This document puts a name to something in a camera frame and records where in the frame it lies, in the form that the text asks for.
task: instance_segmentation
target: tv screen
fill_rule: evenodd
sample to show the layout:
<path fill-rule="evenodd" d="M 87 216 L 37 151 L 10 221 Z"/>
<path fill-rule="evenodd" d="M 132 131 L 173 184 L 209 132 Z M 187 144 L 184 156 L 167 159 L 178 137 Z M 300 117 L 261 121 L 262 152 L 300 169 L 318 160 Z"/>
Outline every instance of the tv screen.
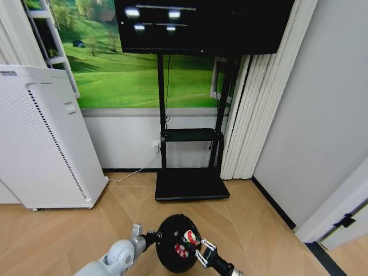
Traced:
<path fill-rule="evenodd" d="M 115 0 L 122 50 L 228 55 L 276 53 L 294 0 Z"/>

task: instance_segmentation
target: tv stand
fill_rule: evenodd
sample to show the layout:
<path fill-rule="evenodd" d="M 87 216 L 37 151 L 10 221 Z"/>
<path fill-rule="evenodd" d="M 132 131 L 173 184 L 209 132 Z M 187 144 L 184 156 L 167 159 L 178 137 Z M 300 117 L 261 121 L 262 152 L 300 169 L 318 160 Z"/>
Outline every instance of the tv stand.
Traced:
<path fill-rule="evenodd" d="M 166 128 L 164 101 L 163 55 L 157 54 L 162 163 L 162 169 L 158 172 L 156 181 L 155 198 L 157 201 L 214 200 L 230 196 L 220 178 L 224 150 L 224 135 L 221 133 L 221 126 L 229 93 L 233 61 L 231 57 L 228 59 L 215 128 L 168 129 Z M 209 166 L 206 168 L 167 168 L 166 143 L 175 141 L 212 141 Z"/>

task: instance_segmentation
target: black round object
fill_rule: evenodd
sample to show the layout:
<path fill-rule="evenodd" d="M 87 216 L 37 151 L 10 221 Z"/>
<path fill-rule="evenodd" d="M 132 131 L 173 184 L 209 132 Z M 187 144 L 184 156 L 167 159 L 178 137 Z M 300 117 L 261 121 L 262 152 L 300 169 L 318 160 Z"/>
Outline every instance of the black round object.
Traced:
<path fill-rule="evenodd" d="M 187 230 L 191 230 L 197 240 L 201 241 L 197 227 L 183 214 L 174 214 L 168 217 L 161 223 L 158 230 L 160 239 L 156 242 L 157 255 L 164 267 L 173 273 L 183 273 L 191 269 L 197 260 L 195 249 L 201 249 L 201 243 L 196 247 L 192 246 L 193 250 L 188 250 L 189 256 L 186 259 L 177 254 L 175 245 L 177 243 L 185 244 L 182 237 Z"/>

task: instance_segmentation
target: baseboard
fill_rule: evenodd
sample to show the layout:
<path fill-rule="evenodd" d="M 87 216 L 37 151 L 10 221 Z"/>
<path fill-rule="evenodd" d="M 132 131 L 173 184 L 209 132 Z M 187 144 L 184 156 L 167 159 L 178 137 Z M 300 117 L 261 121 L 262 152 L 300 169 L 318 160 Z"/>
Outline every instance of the baseboard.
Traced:
<path fill-rule="evenodd" d="M 140 168 L 103 168 L 102 171 L 105 173 L 132 173 L 139 171 Z M 144 168 L 141 170 L 142 173 L 157 173 L 161 168 Z"/>
<path fill-rule="evenodd" d="M 323 265 L 330 275 L 347 276 L 347 274 L 339 267 L 335 261 L 327 254 L 318 242 L 306 243 L 308 249 L 313 253 L 317 260 Z"/>
<path fill-rule="evenodd" d="M 275 211 L 280 215 L 280 217 L 284 220 L 284 222 L 288 225 L 288 227 L 293 230 L 296 226 L 294 221 L 285 213 L 285 211 L 277 204 L 277 202 L 273 199 L 273 197 L 266 191 L 266 189 L 259 183 L 259 181 L 252 176 L 252 181 L 258 190 L 263 194 L 263 196 L 268 200 L 268 202 L 272 205 Z"/>

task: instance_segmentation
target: wall outlet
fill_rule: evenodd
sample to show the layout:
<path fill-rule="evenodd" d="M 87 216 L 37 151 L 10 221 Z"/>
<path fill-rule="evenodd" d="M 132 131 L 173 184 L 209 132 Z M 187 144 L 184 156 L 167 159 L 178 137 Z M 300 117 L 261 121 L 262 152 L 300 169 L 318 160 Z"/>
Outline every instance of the wall outlet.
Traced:
<path fill-rule="evenodd" d="M 152 148 L 154 148 L 155 152 L 159 152 L 161 146 L 161 141 L 153 140 L 152 141 Z"/>

